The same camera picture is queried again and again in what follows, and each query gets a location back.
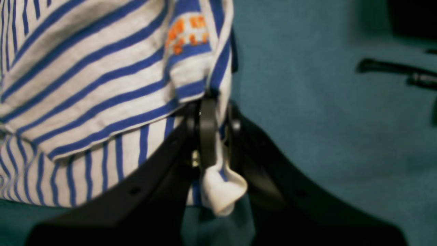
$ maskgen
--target blue and white striped cloth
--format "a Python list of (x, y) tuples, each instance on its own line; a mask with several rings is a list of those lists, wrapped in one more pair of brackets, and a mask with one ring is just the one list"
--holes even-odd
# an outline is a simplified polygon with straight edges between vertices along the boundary
[[(1, 0), (0, 197), (74, 207), (149, 158), (206, 90), (231, 88), (231, 0)], [(188, 205), (227, 215), (246, 191), (218, 160)]]

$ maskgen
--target teal fabric background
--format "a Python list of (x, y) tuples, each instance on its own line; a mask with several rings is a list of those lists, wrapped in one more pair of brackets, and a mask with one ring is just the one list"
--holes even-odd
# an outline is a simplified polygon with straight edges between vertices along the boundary
[[(405, 77), (357, 74), (372, 57), (437, 70), (437, 56), (390, 34), (383, 0), (235, 0), (233, 98), (316, 183), (437, 245), (437, 93)], [(0, 245), (64, 209), (0, 201)], [(247, 197), (227, 218), (188, 208), (188, 245), (249, 245)]]

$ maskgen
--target striped fabric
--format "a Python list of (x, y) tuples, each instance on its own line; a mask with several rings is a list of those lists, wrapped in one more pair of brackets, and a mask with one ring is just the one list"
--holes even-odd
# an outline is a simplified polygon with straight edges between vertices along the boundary
[[(173, 112), (231, 86), (231, 0), (1, 0), (0, 196), (75, 207), (145, 162)], [(218, 160), (188, 205), (232, 211), (247, 184)]]

